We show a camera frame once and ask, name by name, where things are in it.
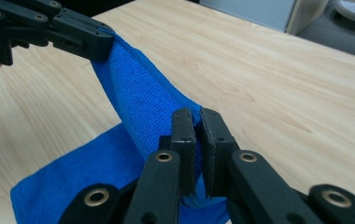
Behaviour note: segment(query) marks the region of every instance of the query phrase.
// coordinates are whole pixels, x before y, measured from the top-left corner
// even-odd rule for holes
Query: light wood tabletop
[[[291,187],[355,193],[354,56],[183,0],[137,0],[96,19],[220,112]],[[20,180],[120,122],[89,61],[53,47],[13,57],[0,69],[0,223],[15,222]]]

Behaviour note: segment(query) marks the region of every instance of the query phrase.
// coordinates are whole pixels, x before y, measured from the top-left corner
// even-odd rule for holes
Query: blue towel
[[[109,59],[92,66],[122,123],[15,186],[11,201],[18,223],[57,223],[82,189],[95,183],[120,189],[137,179],[160,135],[171,134],[173,111],[188,107],[194,125],[201,122],[201,106],[171,85],[143,53],[113,35]],[[225,200],[205,198],[199,151],[196,156],[198,196],[184,199],[180,223],[225,223]]]

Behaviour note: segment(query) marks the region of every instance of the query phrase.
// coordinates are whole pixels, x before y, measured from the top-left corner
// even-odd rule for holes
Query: blue fabric
[[[138,178],[145,159],[158,148],[160,135],[171,134],[173,111],[188,107],[194,125],[201,121],[201,106],[171,85],[143,53],[113,35],[108,61],[92,66],[122,124],[14,187],[11,201],[18,223],[56,223],[82,189],[95,183],[121,188]],[[201,154],[197,156],[199,175]],[[225,223],[225,201],[205,199],[201,178],[197,190],[197,198],[181,205],[180,223]]]

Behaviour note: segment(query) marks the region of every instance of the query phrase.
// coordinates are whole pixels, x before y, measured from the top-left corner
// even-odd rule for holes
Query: gray panel
[[[200,4],[285,32],[295,0],[200,0]]]

